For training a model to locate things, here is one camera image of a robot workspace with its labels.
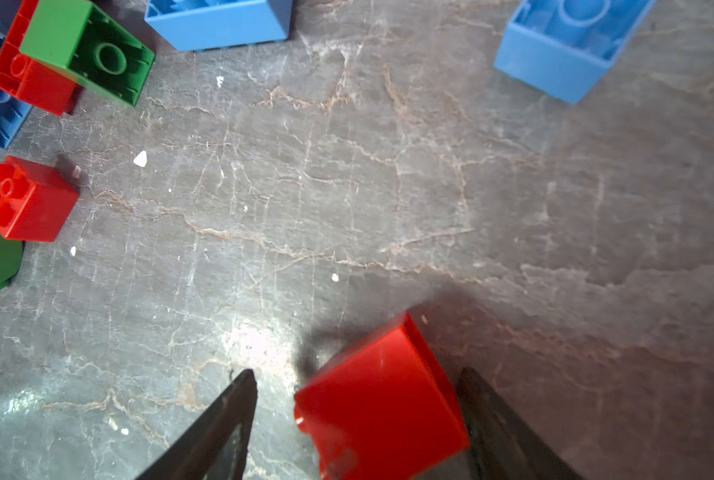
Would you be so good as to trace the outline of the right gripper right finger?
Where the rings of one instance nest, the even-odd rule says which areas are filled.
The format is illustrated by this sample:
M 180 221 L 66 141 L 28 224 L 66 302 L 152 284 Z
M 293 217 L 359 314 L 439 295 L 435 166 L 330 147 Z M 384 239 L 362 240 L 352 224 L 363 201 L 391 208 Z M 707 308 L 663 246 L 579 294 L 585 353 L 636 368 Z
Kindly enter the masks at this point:
M 461 371 L 456 395 L 470 438 L 471 478 L 581 478 L 474 369 Z

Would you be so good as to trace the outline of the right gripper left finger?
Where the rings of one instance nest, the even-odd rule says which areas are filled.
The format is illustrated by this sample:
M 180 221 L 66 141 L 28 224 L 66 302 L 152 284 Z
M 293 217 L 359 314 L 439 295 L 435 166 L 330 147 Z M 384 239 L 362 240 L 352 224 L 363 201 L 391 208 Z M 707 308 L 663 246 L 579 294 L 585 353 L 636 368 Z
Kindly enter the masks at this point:
M 251 369 L 243 370 L 141 479 L 241 479 L 258 399 Z

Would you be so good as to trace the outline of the red lego low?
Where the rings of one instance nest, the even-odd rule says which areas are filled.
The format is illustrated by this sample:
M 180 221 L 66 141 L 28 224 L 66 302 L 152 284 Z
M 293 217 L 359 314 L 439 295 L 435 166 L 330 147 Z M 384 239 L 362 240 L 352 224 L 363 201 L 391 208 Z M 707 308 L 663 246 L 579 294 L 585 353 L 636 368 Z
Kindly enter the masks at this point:
M 323 479 L 410 479 L 470 446 L 455 389 L 408 312 L 333 357 L 294 403 Z

